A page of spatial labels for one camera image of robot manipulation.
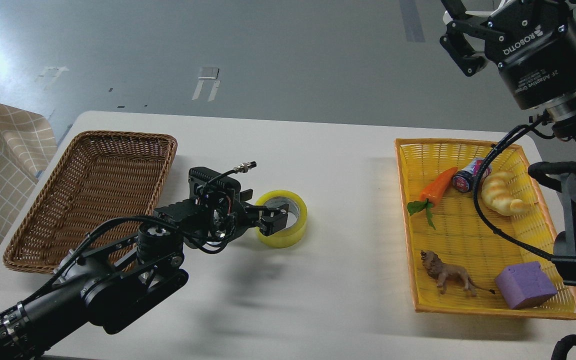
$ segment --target toy croissant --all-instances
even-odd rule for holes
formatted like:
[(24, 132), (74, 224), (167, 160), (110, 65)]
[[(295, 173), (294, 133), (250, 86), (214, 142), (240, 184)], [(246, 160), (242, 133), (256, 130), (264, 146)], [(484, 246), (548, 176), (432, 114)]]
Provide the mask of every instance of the toy croissant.
[(514, 198), (506, 183), (514, 177), (510, 171), (497, 171), (485, 178), (481, 187), (481, 198), (489, 209), (504, 216), (521, 215), (530, 209), (530, 204)]

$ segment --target table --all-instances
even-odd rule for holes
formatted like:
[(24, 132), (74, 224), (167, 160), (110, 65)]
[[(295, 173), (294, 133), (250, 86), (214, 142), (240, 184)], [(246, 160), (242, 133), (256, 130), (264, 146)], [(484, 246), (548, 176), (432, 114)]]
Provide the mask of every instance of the table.
[[(254, 189), (253, 201), (276, 189), (299, 194), (308, 228), (290, 248), (269, 248), (249, 230), (217, 255), (187, 249), (185, 287), (116, 335), (87, 324), (49, 354), (99, 360), (549, 359), (555, 342), (576, 333), (576, 321), (414, 312), (393, 141), (498, 141), (503, 133), (90, 111), (78, 117), (47, 173), (86, 130), (176, 137), (161, 205), (187, 198), (191, 167), (226, 171), (254, 160), (257, 168), (234, 175), (242, 188)], [(540, 160), (530, 138), (518, 144), (531, 163)], [(48, 278), (2, 264), (47, 178), (0, 246), (0, 311)], [(542, 191), (561, 231), (557, 194)], [(572, 350), (569, 359), (575, 358)]]

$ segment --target purple sponge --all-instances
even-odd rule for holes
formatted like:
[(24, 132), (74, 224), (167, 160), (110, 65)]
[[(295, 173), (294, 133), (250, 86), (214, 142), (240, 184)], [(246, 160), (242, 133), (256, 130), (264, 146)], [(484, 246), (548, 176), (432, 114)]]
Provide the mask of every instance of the purple sponge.
[(506, 266), (494, 282), (510, 309), (539, 306), (557, 295), (557, 289), (537, 261)]

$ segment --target yellow basket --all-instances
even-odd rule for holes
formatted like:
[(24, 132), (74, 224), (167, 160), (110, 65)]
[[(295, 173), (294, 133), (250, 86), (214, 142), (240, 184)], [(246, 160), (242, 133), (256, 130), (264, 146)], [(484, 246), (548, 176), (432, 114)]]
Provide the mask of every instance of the yellow basket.
[[(472, 193), (460, 193), (448, 187), (441, 203), (432, 207), (428, 225), (423, 212), (409, 216), (406, 205), (418, 200), (419, 193), (439, 173), (457, 167), (463, 169), (475, 157), (485, 157), (494, 144), (491, 141), (467, 139), (396, 139), (395, 151), (402, 208), (405, 219), (406, 247), (410, 288), (417, 312), (492, 315), (518, 318), (576, 320), (576, 288), (563, 284), (555, 266), (515, 244), (494, 235), (478, 217)], [(553, 252), (556, 231), (548, 207), (537, 183), (528, 176), (526, 155), (519, 145), (511, 145), (492, 163), (493, 171), (510, 171), (515, 177), (510, 192), (534, 204), (518, 216), (502, 216), (482, 203), (486, 217), (519, 241)], [(443, 262), (464, 266), (471, 278), (485, 289), (498, 289), (496, 276), (508, 265), (537, 261), (555, 285), (558, 294), (539, 307), (512, 310), (496, 292), (478, 291), (470, 296), (460, 282), (448, 281), (446, 294), (440, 294), (436, 281), (422, 266), (420, 251), (430, 250)]]

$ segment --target toy lion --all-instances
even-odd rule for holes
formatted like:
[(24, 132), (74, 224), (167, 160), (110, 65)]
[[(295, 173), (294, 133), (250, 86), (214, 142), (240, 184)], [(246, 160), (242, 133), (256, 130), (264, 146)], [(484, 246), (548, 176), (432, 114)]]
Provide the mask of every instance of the toy lion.
[(495, 290), (493, 289), (484, 289), (483, 287), (476, 285), (468, 274), (468, 271), (466, 271), (466, 268), (459, 265), (444, 263), (433, 251), (422, 250), (421, 260), (423, 268), (425, 268), (428, 275), (437, 280), (437, 287), (443, 288), (441, 289), (441, 294), (446, 293), (446, 279), (448, 278), (461, 279), (464, 284), (463, 291), (470, 291), (472, 296), (477, 296), (477, 290), (475, 288), (486, 290), (491, 294), (495, 293)]

